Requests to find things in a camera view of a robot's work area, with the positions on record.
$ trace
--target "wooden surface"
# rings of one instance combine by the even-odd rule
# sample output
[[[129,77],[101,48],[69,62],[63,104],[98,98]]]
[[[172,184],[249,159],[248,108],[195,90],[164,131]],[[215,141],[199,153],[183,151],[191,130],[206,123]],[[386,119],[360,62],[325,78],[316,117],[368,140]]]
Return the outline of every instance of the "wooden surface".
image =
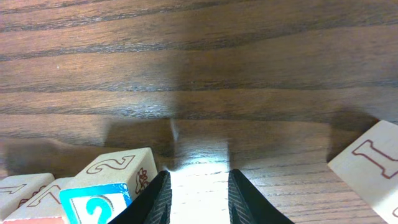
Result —
[[[150,146],[173,224],[227,223],[231,168],[296,223],[383,223],[326,162],[398,123],[397,4],[5,0],[1,175]]]

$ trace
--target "dark wood tabletop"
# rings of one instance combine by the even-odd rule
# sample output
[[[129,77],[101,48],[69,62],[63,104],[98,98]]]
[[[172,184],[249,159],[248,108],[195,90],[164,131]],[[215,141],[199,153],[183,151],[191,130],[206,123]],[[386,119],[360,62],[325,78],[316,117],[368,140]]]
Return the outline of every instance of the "dark wood tabletop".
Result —
[[[173,224],[228,222],[232,168],[295,223],[383,223],[327,162],[398,123],[398,1],[5,0],[0,17],[2,177],[150,146],[183,195]]]

